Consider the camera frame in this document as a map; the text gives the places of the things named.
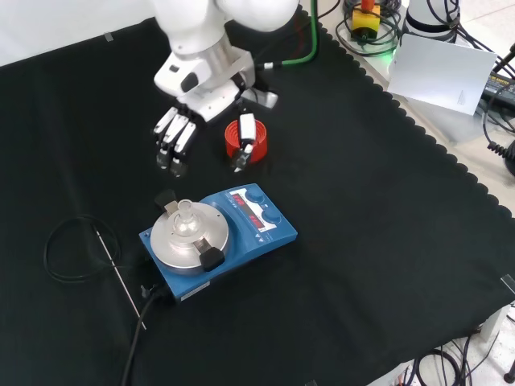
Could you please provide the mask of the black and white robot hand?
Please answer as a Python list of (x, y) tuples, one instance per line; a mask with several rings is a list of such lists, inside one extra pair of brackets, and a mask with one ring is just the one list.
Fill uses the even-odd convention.
[(155, 85), (173, 99), (153, 128), (158, 167), (184, 175), (200, 129), (240, 100), (254, 81), (253, 58), (240, 48), (231, 48), (224, 60), (171, 53), (154, 76)]

